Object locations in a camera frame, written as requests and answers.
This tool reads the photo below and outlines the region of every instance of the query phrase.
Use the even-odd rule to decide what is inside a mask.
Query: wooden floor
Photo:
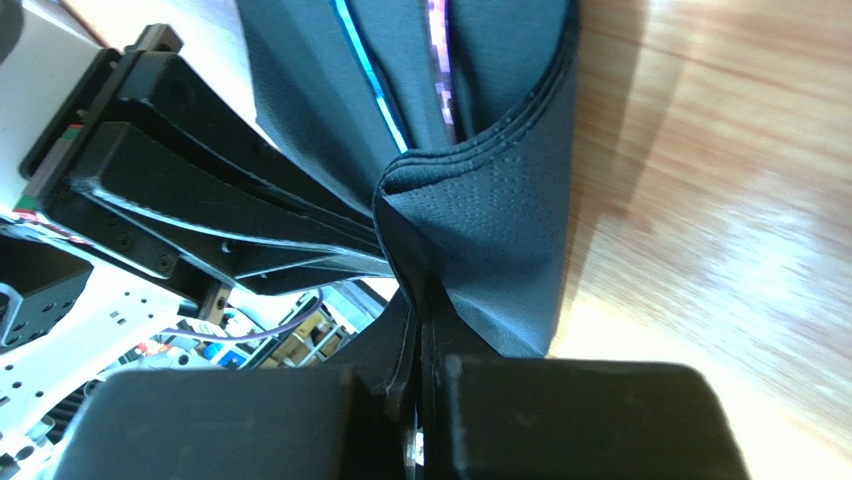
[[[229,0],[65,3],[114,45],[174,24],[253,120]],[[755,478],[852,478],[852,2],[584,0],[583,17],[552,355],[693,365]]]

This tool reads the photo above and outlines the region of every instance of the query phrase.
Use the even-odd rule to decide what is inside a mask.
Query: screw hole
[[[101,382],[100,380],[90,380],[88,383],[86,383],[86,387],[83,390],[83,394],[86,397],[91,397],[95,393],[95,390],[98,389],[102,383],[103,382]]]
[[[192,101],[192,87],[183,80],[174,79],[169,84],[172,99],[181,105],[187,105]]]
[[[127,232],[121,232],[118,234],[116,241],[118,242],[117,250],[119,252],[127,252],[133,248],[133,237],[131,237]]]
[[[32,445],[26,446],[18,450],[18,453],[15,455],[15,460],[19,462],[24,461],[30,458],[30,455],[32,455],[33,452],[35,452],[35,448]]]
[[[172,259],[168,255],[163,255],[157,261],[157,271],[166,273],[172,268]]]

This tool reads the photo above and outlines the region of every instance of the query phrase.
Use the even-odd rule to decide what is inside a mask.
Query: dark teal fabric
[[[345,50],[338,45],[340,34],[333,32],[327,19],[306,17],[307,9],[293,6],[302,3],[323,2],[238,1],[261,125],[274,129],[307,122],[320,132],[337,132],[338,139],[359,139],[360,143],[352,144],[341,140],[332,152],[311,143],[319,140],[319,133],[291,138],[299,132],[282,128],[268,132],[276,142],[301,145],[297,152],[302,155],[300,164],[321,181],[345,184],[342,197],[364,202],[365,194],[375,189],[372,209],[380,240],[409,301],[421,307],[419,311],[429,301],[424,296],[424,282],[434,278],[443,283],[460,316],[499,352],[507,356],[546,353],[562,297],[579,36],[577,4],[501,0],[478,8],[483,2],[451,0],[450,48],[454,67],[458,67],[453,78],[454,84],[464,86],[457,104],[471,138],[446,148],[434,136],[443,127],[425,96],[432,81],[430,74],[423,73],[431,72],[425,68],[431,61],[428,51],[420,44],[426,25],[414,7],[402,9],[408,14],[397,17],[377,13],[383,4],[402,8],[400,3],[422,7],[425,12],[425,4],[415,0],[352,1],[368,47],[381,58],[403,123],[415,132],[410,134],[414,149],[394,158],[386,145],[390,136],[382,130],[385,125],[376,112],[370,111],[372,97],[364,94],[363,75],[358,76],[351,58],[336,59],[340,69],[323,83],[326,90],[335,90],[327,101],[337,103],[342,98],[348,99],[343,103],[358,105],[358,109],[343,112],[351,116],[343,120],[345,127],[335,115],[322,113],[334,110],[328,106],[305,115],[287,108],[293,94],[281,89],[308,92],[307,87],[294,84],[300,78],[304,82],[311,78],[298,73],[300,69],[311,69],[292,61],[296,54],[282,53],[288,42],[275,40],[294,33],[270,30],[286,27],[301,32],[306,27],[292,24],[318,25],[327,36],[311,37],[318,45],[305,45],[304,38],[298,45],[315,54],[311,61]],[[287,8],[275,7],[279,4],[287,4]],[[310,11],[328,13],[321,10]],[[276,18],[285,12],[291,18]],[[300,106],[318,101],[304,100]],[[434,106],[437,110],[437,99]],[[353,124],[358,131],[346,131]],[[352,171],[369,175],[349,181]],[[326,184],[333,187],[334,182]]]

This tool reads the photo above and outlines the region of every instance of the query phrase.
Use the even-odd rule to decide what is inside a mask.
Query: black plastic mount
[[[200,304],[392,272],[370,218],[268,145],[150,26],[94,61],[21,165],[19,207]]]
[[[397,295],[320,367],[118,375],[56,478],[748,478],[694,370],[505,359],[433,300],[420,321]]]
[[[83,293],[92,265],[0,234],[0,353],[47,335]]]

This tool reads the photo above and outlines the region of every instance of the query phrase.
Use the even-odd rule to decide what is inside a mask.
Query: white metal plate
[[[0,452],[31,445],[33,425],[140,341],[174,326],[179,304],[174,294],[97,265],[53,331],[0,356]]]

